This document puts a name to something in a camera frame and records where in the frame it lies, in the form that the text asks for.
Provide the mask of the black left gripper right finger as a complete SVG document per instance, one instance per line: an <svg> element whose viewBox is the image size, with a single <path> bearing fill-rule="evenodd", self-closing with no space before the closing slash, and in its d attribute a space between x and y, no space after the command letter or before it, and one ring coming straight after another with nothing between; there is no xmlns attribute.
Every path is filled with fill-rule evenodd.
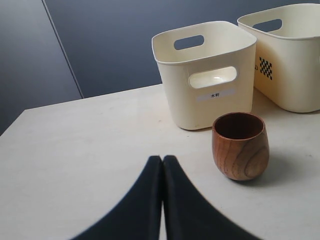
<svg viewBox="0 0 320 240"><path fill-rule="evenodd" d="M216 208L197 190L178 159L163 159L165 194L164 217L168 240L254 240Z"/></svg>

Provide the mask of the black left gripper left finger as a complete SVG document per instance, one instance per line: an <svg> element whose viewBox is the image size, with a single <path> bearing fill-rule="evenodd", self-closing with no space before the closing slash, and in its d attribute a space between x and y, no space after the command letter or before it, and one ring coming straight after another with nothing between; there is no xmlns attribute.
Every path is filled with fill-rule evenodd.
<svg viewBox="0 0 320 240"><path fill-rule="evenodd" d="M161 216L162 159L153 155L120 202L73 239L158 240Z"/></svg>

